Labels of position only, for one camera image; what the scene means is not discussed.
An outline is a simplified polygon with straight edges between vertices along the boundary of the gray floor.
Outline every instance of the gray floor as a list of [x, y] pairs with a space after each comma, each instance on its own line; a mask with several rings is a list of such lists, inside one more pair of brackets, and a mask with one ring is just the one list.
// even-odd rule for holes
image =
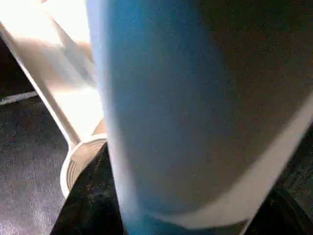
[[49, 234], [64, 203], [67, 144], [44, 104], [0, 106], [0, 234]]

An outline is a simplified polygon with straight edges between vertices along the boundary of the dark fabric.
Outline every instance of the dark fabric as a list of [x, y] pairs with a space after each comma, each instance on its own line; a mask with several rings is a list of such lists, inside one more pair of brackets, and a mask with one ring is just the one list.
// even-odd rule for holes
[[106, 144], [78, 177], [51, 234], [123, 234]]

